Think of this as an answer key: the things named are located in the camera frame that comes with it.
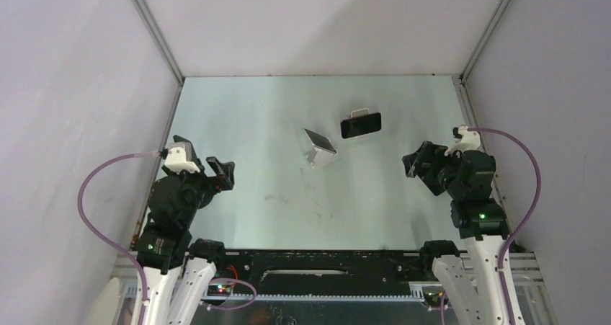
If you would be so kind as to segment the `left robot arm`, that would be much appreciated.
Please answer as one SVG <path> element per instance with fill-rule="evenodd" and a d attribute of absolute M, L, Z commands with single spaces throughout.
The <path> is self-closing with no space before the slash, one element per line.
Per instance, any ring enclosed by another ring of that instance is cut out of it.
<path fill-rule="evenodd" d="M 151 186 L 150 211 L 135 247 L 138 271 L 133 324 L 190 324 L 212 279 L 228 269 L 220 241 L 194 239 L 189 229 L 197 212 L 234 188 L 232 161 L 197 157 L 179 135 L 161 152 L 164 177 Z"/>

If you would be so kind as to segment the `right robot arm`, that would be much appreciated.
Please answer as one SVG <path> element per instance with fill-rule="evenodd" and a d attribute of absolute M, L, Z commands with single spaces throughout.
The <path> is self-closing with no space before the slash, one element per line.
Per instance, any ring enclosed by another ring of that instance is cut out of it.
<path fill-rule="evenodd" d="M 441 282 L 460 324 L 523 324 L 505 244 L 509 238 L 506 216 L 492 198 L 496 173 L 493 156 L 477 150 L 454 151 L 425 141 L 402 158 L 408 178 L 423 181 L 433 195 L 447 193 L 450 215 L 467 249 L 473 268 L 465 264 L 451 241 L 428 241 L 419 271 Z"/>

